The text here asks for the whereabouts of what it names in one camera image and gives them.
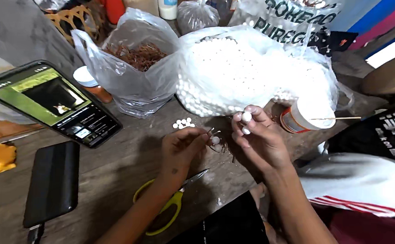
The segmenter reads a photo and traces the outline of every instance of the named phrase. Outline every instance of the pink wall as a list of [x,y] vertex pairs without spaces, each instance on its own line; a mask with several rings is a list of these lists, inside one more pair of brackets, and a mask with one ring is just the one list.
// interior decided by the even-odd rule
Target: pink wall
[[370,31],[362,36],[357,37],[356,42],[353,43],[349,49],[355,50],[364,46],[368,41],[371,41],[375,37],[385,34],[389,30],[395,27],[395,11],[390,14],[386,19],[381,21],[379,24],[374,26]]

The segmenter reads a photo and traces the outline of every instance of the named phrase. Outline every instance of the hand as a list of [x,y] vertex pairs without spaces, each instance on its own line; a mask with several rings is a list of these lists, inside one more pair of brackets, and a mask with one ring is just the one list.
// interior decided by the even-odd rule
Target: hand
[[210,137],[203,128],[186,127],[163,138],[159,178],[177,190],[187,177],[193,158],[203,158]]
[[249,105],[244,111],[252,114],[252,120],[247,124],[250,135],[244,135],[241,122],[242,112],[233,115],[232,138],[241,146],[245,155],[262,172],[270,169],[282,169],[292,166],[289,153],[283,138],[274,123],[261,107]]

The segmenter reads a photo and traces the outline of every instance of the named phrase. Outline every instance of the scissors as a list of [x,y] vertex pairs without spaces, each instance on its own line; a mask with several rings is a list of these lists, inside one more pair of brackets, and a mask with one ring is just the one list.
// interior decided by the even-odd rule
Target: scissors
[[[158,213],[158,214],[161,214],[162,212],[164,212],[166,209],[168,209],[170,206],[172,206],[174,204],[177,206],[175,215],[172,217],[172,219],[169,221],[169,223],[167,225],[165,225],[164,227],[162,227],[161,229],[156,230],[156,231],[152,231],[152,232],[147,231],[146,235],[152,236],[152,235],[160,234],[161,232],[165,231],[175,221],[176,217],[178,217],[179,211],[181,210],[181,200],[182,200],[182,195],[184,194],[185,189],[187,189],[197,179],[202,177],[202,175],[204,175],[206,172],[208,172],[208,170],[209,169],[204,169],[201,172],[197,173],[196,175],[185,180],[182,183],[181,188],[179,188],[179,190],[177,192],[175,192],[175,194],[173,194],[173,196],[169,199],[169,201],[166,203],[166,205]],[[140,193],[143,190],[145,190],[147,187],[149,187],[154,182],[154,180],[155,179],[152,179],[152,180],[146,182],[145,184],[143,184],[143,186],[141,186],[136,191],[136,193],[134,193],[133,203],[135,203],[137,201],[137,198],[140,195]]]

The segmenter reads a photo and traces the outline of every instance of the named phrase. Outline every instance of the wooden stick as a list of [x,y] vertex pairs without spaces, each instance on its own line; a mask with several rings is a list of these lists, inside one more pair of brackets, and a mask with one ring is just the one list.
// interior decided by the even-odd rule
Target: wooden stick
[[343,118],[325,118],[325,119],[311,119],[311,120],[326,120],[326,119],[361,119],[362,117],[343,117]]

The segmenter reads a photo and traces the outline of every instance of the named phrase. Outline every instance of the orange jar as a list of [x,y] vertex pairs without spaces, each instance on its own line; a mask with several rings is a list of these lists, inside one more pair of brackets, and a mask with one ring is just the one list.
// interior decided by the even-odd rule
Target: orange jar
[[95,95],[102,103],[109,103],[113,97],[89,73],[87,66],[80,67],[74,71],[74,79],[80,83],[86,91]]
[[113,97],[108,91],[106,91],[102,86],[92,86],[92,87],[83,87],[86,91],[89,91],[93,95],[95,95],[102,103],[109,103],[113,100]]

